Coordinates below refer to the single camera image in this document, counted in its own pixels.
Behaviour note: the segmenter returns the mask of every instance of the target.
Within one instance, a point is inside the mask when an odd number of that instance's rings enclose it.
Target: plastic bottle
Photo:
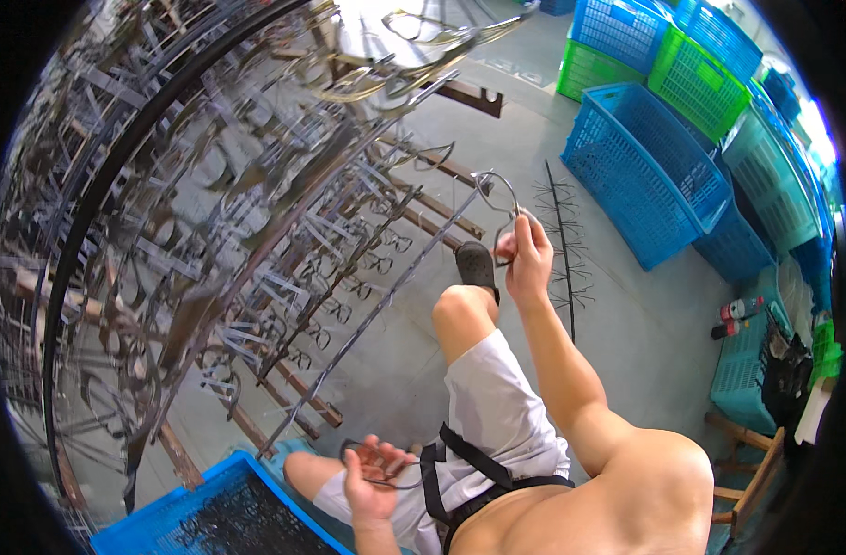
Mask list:
[[[718,309],[719,321],[729,322],[743,320],[756,314],[765,304],[763,296],[756,298],[739,298]]]
[[[738,333],[740,333],[741,329],[744,329],[745,327],[750,327],[749,320],[744,320],[743,323],[741,323],[739,320],[731,320],[729,322],[723,323],[720,326],[714,327],[710,331],[710,337],[713,338],[713,340],[718,340],[722,338],[736,336]]]

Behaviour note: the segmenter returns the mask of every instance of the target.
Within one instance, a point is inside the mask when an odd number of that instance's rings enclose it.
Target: concrete floor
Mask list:
[[[519,9],[509,0],[492,0],[489,4],[501,16]],[[544,159],[550,161],[556,179],[567,178],[569,184],[577,185],[558,154],[564,148],[579,104],[554,94],[570,23],[570,15],[556,18],[538,12],[513,34],[474,50],[470,58],[458,63],[462,81],[504,93],[506,105],[500,119],[438,96],[427,100],[407,118],[407,128],[415,132],[418,142],[434,146],[456,140],[456,161],[473,170],[493,168],[513,183],[520,204],[545,221],[552,216],[535,208],[534,198],[535,182],[546,182]],[[429,194],[449,206],[459,205],[471,192],[439,172],[414,172],[408,168],[396,174],[410,183],[426,185]],[[508,203],[506,194],[502,194],[502,200]],[[577,346],[604,383],[608,404],[636,426],[683,433],[716,457],[724,443],[703,423],[710,407],[708,395],[720,349],[720,343],[709,338],[709,328],[719,305],[731,300],[731,288],[690,247],[653,271],[642,271],[604,212],[579,185],[576,203],[576,221],[583,226],[584,245],[588,248],[584,251],[585,269],[592,273],[589,292],[595,297],[595,302],[584,301],[585,309],[576,306]],[[494,230],[506,221],[505,215],[490,210],[481,200],[474,201],[465,215],[488,231],[483,239],[486,244],[492,244]],[[396,254],[388,247],[380,247],[381,255],[390,254],[395,260],[394,269],[385,276],[363,272],[359,275],[362,279],[389,286],[429,241],[428,235],[409,222],[396,222],[393,228],[413,239],[411,249]],[[460,230],[456,235],[468,239]],[[500,286],[503,273],[497,273]],[[340,409],[344,424],[339,429],[319,426],[322,437],[313,442],[319,452],[333,456],[343,438],[360,439],[365,433],[376,433],[399,446],[435,438],[447,416],[448,392],[442,382],[445,363],[429,314],[441,292],[459,280],[450,251],[436,247],[393,304],[362,335],[321,392],[323,398]],[[584,283],[575,279],[575,286],[581,285]],[[340,294],[350,299],[345,291]],[[368,300],[354,302],[349,325],[334,328],[331,346],[318,353],[311,371],[301,374],[306,382],[314,379],[379,299],[374,291]],[[498,327],[537,391],[517,310],[508,295],[505,299]],[[561,314],[567,321],[567,308]],[[249,371],[242,378],[242,407],[263,432],[271,433],[284,412],[262,389],[251,386]],[[280,389],[290,392],[286,385]],[[304,414],[309,420],[322,423],[308,409]],[[225,422],[217,399],[197,387],[181,390],[169,421],[202,472],[230,450],[247,445],[239,428]],[[296,435],[296,430],[291,430],[284,438]],[[82,467],[76,470],[79,474],[92,472],[84,470],[81,461],[75,464]],[[571,477],[578,484],[587,480],[576,463]],[[138,475],[137,507],[178,486],[161,447],[147,450]],[[98,488],[94,494],[97,499],[118,499],[117,490]]]

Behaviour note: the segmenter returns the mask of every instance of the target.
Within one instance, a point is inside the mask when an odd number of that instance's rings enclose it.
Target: man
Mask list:
[[[513,259],[506,288],[543,398],[495,327],[490,252],[466,243],[456,254],[464,285],[448,288],[432,314],[448,364],[451,403],[440,432],[447,449],[427,446],[419,466],[390,480],[384,469],[416,457],[368,436],[367,449],[345,452],[345,466],[291,454],[288,481],[352,525],[360,555],[395,555],[399,545],[422,555],[702,555],[712,509],[704,450],[677,433],[636,428],[608,409],[599,377],[550,305],[552,246],[537,220],[518,216],[497,254]],[[576,488],[567,479],[569,443],[593,477]]]

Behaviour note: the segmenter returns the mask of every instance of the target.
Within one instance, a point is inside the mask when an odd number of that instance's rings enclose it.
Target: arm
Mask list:
[[[352,531],[356,534],[358,555],[400,555],[392,523],[386,520],[356,522],[352,518]]]
[[[584,470],[595,477],[609,464],[617,467],[637,458],[644,463],[641,456],[658,459],[655,464],[666,467],[689,460],[688,452],[693,452],[699,466],[705,463],[711,482],[709,460],[695,443],[672,432],[641,430],[608,409],[599,377],[574,346],[549,302],[546,284],[553,250],[540,222],[518,216],[515,231],[501,239],[497,252],[507,258],[515,255],[506,272],[506,288],[519,307],[546,409]],[[666,449],[649,447],[657,443]]]
[[[346,481],[343,489],[352,509],[356,551],[358,555],[399,555],[401,551],[389,520],[398,502],[397,490],[373,484],[365,478],[385,480],[384,466],[410,464],[415,457],[389,443],[379,443],[375,435],[367,436],[364,445],[370,449],[361,453],[346,450],[345,454]]]

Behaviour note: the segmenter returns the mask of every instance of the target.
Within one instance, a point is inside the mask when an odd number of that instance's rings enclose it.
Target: hand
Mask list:
[[[346,480],[343,482],[343,489],[346,491],[346,498],[352,509],[353,527],[388,522],[398,502],[398,491],[394,487],[373,484],[365,478],[385,481],[384,468],[401,468],[417,460],[414,455],[396,449],[390,443],[379,443],[375,435],[364,438],[364,445],[370,449],[346,450],[344,460]],[[377,465],[381,457],[384,462],[382,465]]]
[[[506,289],[519,310],[547,298],[554,251],[537,218],[520,214],[515,230],[500,237],[495,254],[513,259],[506,269]]]

